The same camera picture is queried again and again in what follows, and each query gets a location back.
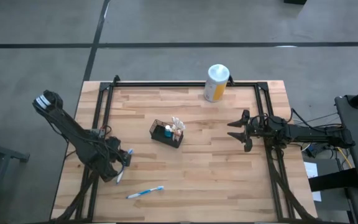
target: concrete floor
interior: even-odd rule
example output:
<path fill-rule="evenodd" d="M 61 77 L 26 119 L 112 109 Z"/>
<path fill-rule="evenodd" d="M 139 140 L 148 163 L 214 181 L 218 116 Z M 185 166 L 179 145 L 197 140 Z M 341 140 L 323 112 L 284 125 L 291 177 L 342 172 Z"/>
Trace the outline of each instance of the concrete floor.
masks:
<path fill-rule="evenodd" d="M 102 0 L 0 0 L 0 44 L 92 43 Z M 358 41 L 358 0 L 112 0 L 100 42 Z M 11 163 L 0 223 L 48 219 L 66 144 L 33 109 L 45 89 L 72 116 L 90 49 L 0 49 L 0 145 L 31 153 Z M 99 49 L 91 80 L 205 80 L 223 63 L 236 80 L 284 80 L 305 119 L 358 93 L 358 47 Z M 329 121 L 322 119 L 314 124 Z"/>

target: wooden table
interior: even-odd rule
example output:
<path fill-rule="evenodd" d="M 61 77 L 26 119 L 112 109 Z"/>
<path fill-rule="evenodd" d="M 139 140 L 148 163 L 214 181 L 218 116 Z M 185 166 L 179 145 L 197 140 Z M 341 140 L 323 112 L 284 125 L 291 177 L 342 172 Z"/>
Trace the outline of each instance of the wooden table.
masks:
<path fill-rule="evenodd" d="M 284 82 L 268 81 L 268 85 L 275 115 L 288 119 Z M 92 125 L 98 89 L 99 82 L 84 82 L 75 119 L 85 129 Z M 251 152 L 245 153 L 243 145 L 226 134 L 241 131 L 226 124 L 238 120 L 243 109 L 257 115 L 253 88 L 226 88 L 221 101 L 210 103 L 200 87 L 115 87 L 111 134 L 122 141 L 123 149 L 133 148 L 135 153 L 119 185 L 115 180 L 99 181 L 94 222 L 275 221 L 263 140 L 254 139 Z M 155 119 L 172 123 L 172 116 L 186 125 L 178 149 L 152 140 L 149 133 Z M 67 153 L 73 150 L 69 146 Z M 288 146 L 284 152 L 291 191 L 316 217 L 299 147 Z M 121 169 L 119 163 L 113 166 Z M 78 193 L 82 173 L 82 163 L 71 155 L 63 166 L 52 218 Z M 159 185 L 165 190 L 125 199 Z M 280 197 L 287 214 L 283 194 Z"/>

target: wire basket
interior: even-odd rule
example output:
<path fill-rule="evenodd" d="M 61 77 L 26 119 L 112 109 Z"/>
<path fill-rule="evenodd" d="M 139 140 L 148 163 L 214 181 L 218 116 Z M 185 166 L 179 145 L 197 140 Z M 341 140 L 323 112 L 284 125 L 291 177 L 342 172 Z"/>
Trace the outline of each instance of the wire basket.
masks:
<path fill-rule="evenodd" d="M 183 132 L 181 132 L 181 136 L 179 138 L 179 141 L 174 141 L 172 137 L 165 137 L 165 127 L 166 125 L 169 125 L 167 123 L 164 123 L 159 120 L 155 120 L 153 122 L 152 127 L 150 128 L 150 134 L 152 136 L 152 139 L 157 140 L 159 142 L 168 144 L 172 147 L 178 148 L 181 140 L 183 139 Z"/>

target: bottle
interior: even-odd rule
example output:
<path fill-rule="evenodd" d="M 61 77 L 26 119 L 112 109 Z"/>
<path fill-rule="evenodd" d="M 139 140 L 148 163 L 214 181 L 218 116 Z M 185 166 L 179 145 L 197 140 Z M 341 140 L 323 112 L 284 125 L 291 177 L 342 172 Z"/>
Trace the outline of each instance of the bottle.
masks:
<path fill-rule="evenodd" d="M 220 64 L 212 65 L 208 69 L 208 79 L 205 83 L 205 99 L 210 102 L 219 101 L 223 96 L 229 76 L 230 71 L 226 66 Z"/>

